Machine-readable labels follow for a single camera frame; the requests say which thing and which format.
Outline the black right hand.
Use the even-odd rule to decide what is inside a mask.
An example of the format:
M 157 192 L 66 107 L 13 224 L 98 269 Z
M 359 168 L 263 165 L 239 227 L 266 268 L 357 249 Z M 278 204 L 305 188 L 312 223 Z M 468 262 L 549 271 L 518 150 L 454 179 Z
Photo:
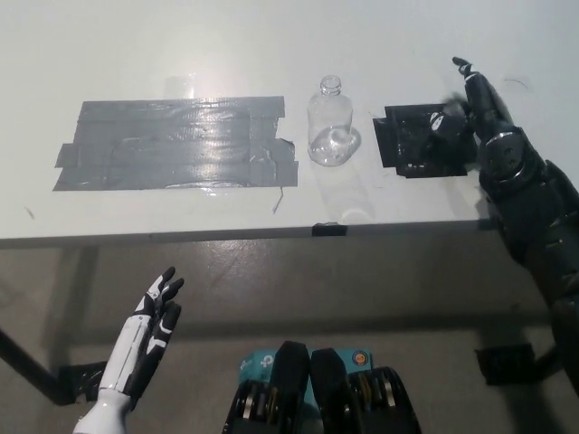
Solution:
M 448 99 L 441 111 L 432 114 L 431 132 L 447 140 L 470 132 L 481 144 L 518 132 L 519 127 L 487 77 L 461 57 L 454 56 L 452 63 L 463 78 L 466 98 Z

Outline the white and black left hand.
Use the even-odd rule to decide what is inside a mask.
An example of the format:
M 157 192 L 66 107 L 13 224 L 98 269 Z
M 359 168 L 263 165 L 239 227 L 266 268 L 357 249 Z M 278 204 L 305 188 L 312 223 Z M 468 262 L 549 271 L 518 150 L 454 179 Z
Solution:
M 184 285 L 176 269 L 159 275 L 126 319 L 100 380 L 99 391 L 118 392 L 135 406 L 161 362 L 180 317 L 174 298 Z

